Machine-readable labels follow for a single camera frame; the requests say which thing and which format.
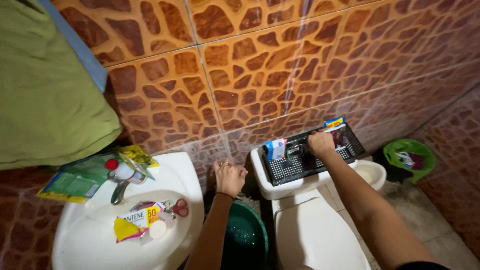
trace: black plastic basket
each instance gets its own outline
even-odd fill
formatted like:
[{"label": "black plastic basket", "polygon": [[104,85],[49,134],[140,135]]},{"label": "black plastic basket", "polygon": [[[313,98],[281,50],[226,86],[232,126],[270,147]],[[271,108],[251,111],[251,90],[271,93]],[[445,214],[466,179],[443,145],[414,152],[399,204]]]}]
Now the black plastic basket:
[{"label": "black plastic basket", "polygon": [[[310,133],[311,131],[289,137],[288,141],[306,140]],[[337,150],[337,153],[346,163],[354,162],[357,156],[365,153],[365,149],[363,149],[363,146],[355,134],[353,134],[353,131],[348,124],[345,129],[345,145],[346,147]],[[270,176],[270,180],[272,181],[272,185],[285,184],[326,171],[324,164],[310,153],[292,157],[290,160],[283,159],[268,161],[267,147],[265,145],[263,145],[263,150],[262,158],[265,167],[267,168],[268,176]]]}]

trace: green towel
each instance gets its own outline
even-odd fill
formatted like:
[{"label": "green towel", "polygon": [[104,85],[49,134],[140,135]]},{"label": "green towel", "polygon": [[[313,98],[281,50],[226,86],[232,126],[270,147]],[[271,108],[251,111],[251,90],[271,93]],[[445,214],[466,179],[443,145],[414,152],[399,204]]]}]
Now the green towel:
[{"label": "green towel", "polygon": [[116,113],[47,11],[2,0],[0,18],[0,170],[65,164],[114,141]]}]

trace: red bottle cap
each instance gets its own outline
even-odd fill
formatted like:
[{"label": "red bottle cap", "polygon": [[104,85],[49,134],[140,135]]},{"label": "red bottle cap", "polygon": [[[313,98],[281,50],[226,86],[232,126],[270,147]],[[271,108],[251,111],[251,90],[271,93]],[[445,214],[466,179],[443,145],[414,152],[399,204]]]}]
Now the red bottle cap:
[{"label": "red bottle cap", "polygon": [[105,168],[113,171],[114,169],[119,167],[119,162],[114,159],[109,159],[107,162],[105,162]]}]

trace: toilet seat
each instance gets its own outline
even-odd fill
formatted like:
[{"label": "toilet seat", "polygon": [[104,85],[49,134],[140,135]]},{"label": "toilet seat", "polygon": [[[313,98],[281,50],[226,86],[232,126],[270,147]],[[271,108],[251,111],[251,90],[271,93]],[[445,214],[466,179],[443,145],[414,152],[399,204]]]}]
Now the toilet seat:
[{"label": "toilet seat", "polygon": [[284,270],[370,269],[355,234],[321,196],[279,210],[275,226]]}]

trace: white sink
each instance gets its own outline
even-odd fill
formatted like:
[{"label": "white sink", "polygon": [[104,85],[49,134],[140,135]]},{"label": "white sink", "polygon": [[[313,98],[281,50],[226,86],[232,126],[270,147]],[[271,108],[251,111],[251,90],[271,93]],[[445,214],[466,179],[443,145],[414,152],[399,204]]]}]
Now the white sink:
[{"label": "white sink", "polygon": [[[176,269],[195,244],[204,220],[204,202],[195,168],[187,153],[153,157],[160,167],[149,171],[155,181],[129,184],[122,204],[110,204],[116,184],[106,181],[84,204],[67,203],[63,209],[52,251],[54,270],[159,270]],[[161,238],[145,245],[140,240],[115,243],[113,222],[140,200],[185,198],[187,217]]]}]

